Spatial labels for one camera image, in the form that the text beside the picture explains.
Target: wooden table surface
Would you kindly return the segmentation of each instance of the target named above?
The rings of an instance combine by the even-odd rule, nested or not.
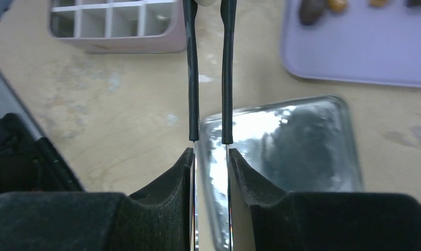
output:
[[[336,94],[349,104],[367,191],[421,202],[421,89],[292,77],[278,44],[283,0],[239,0],[234,108]],[[91,55],[48,33],[48,1],[16,0],[0,22],[0,69],[89,191],[131,193],[188,141],[186,53]],[[219,4],[197,16],[201,116],[221,112]],[[199,189],[200,246],[213,250]]]

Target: white spot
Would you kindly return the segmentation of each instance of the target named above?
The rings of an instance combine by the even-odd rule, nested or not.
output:
[[[178,121],[178,117],[173,115],[173,114],[169,114],[168,115],[168,126],[171,127],[173,126],[173,124],[175,124]]]
[[[118,72],[112,72],[109,77],[109,91],[115,91],[121,85],[121,75]]]
[[[198,75],[198,82],[199,83],[209,83],[212,80],[214,80],[214,79],[211,78],[211,77],[208,77],[206,75],[202,75],[202,74]]]

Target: pink container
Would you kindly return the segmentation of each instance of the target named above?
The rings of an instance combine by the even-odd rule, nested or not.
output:
[[[165,53],[186,48],[182,1],[51,1],[51,35],[86,52]]]

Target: tray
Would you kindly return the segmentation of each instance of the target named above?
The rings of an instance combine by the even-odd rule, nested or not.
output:
[[[299,22],[300,0],[288,0],[280,53],[292,74],[382,85],[421,87],[421,7],[391,1],[373,8],[348,1],[345,13],[326,10],[313,26]]]
[[[362,191],[347,105],[336,96],[235,110],[234,147],[286,191]],[[198,163],[217,250],[228,249],[226,151],[221,115],[201,124]]]

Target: table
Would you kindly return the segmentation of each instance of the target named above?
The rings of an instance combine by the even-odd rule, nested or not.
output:
[[[132,193],[177,160],[188,141],[186,53],[92,55],[54,40],[48,1],[16,0],[0,22],[0,69],[89,191]],[[349,104],[367,191],[421,202],[421,89],[310,81],[282,66],[285,1],[242,0],[234,108],[336,94]],[[219,4],[197,16],[201,115],[221,112]],[[212,250],[203,189],[200,246]]]

